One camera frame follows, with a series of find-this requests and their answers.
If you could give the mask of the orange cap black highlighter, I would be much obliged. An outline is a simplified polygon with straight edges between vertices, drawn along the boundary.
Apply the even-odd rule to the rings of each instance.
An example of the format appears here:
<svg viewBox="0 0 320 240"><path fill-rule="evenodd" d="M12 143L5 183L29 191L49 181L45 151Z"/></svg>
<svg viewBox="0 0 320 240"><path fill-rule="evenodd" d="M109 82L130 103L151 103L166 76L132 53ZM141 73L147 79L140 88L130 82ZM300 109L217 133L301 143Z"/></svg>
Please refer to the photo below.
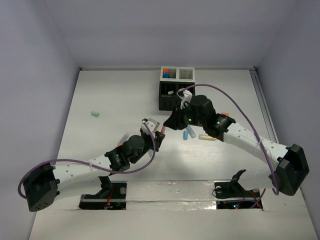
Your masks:
<svg viewBox="0 0 320 240"><path fill-rule="evenodd" d="M167 78L167 77L166 77L167 73L168 73L168 70L167 70L167 69L164 69L164 70L163 70L163 73L162 73L162 77L163 77L163 78Z"/></svg>

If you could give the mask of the pink highlighter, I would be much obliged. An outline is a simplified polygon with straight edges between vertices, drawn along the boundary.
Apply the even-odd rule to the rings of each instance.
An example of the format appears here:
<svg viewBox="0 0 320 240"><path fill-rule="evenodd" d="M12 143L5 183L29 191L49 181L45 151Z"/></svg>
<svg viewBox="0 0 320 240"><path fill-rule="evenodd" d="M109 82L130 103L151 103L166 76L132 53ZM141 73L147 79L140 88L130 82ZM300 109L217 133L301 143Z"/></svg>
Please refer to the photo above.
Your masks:
<svg viewBox="0 0 320 240"><path fill-rule="evenodd" d="M161 128L160 133L161 133L161 134L164 134L164 133L165 133L165 131L166 131L166 127L165 127L165 126L163 126L163 127Z"/></svg>

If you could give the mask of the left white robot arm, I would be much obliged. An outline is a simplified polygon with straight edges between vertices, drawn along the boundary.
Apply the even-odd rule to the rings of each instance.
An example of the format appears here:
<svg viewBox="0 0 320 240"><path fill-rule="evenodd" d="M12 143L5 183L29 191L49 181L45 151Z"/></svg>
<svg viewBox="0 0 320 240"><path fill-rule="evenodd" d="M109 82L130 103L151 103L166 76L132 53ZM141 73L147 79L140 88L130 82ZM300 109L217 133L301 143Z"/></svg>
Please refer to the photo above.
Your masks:
<svg viewBox="0 0 320 240"><path fill-rule="evenodd" d="M107 199L114 192L112 175L128 175L146 166L130 170L149 151L159 151L166 135L140 132L105 154L87 160L55 159L30 169L18 183L17 191L27 201L30 212L48 208L55 201L73 196L90 195Z"/></svg>

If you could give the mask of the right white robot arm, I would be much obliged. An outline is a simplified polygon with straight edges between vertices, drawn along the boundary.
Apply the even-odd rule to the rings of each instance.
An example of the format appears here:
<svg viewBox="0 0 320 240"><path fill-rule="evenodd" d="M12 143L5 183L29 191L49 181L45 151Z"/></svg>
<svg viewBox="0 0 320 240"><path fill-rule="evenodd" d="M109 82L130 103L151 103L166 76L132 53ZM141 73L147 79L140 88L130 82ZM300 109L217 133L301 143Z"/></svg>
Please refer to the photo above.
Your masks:
<svg viewBox="0 0 320 240"><path fill-rule="evenodd" d="M235 174L235 180L230 183L230 190L235 196L242 196L253 189L274 189L293 196L310 172L301 146L286 146L254 134L233 118L217 113L211 100L204 95L182 100L164 126L172 130L201 127L208 136L238 147L266 163L269 168L266 171L251 173L240 170Z"/></svg>

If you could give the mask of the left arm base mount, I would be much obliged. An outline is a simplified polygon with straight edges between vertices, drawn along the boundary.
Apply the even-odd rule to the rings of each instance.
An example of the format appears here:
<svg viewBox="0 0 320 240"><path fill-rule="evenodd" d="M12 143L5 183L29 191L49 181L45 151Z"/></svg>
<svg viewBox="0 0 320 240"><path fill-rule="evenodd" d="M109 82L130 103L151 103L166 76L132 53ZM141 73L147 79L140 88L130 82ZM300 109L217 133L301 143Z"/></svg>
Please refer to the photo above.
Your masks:
<svg viewBox="0 0 320 240"><path fill-rule="evenodd" d="M81 210L125 210L127 207L127 182L111 181L108 176L99 177L101 189L96 194L81 196L78 207Z"/></svg>

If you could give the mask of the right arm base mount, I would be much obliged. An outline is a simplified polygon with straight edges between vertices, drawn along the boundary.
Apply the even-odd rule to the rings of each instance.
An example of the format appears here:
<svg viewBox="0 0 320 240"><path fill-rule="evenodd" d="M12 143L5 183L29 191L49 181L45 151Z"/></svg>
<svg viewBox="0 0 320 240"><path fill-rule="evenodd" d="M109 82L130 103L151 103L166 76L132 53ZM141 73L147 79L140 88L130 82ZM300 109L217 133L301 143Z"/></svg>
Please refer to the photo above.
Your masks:
<svg viewBox="0 0 320 240"><path fill-rule="evenodd" d="M216 208L219 210L240 210L240 209L262 209L261 194L259 190L245 190L239 183L240 177L245 169L239 170L228 181L218 181L214 183L211 192L216 198Z"/></svg>

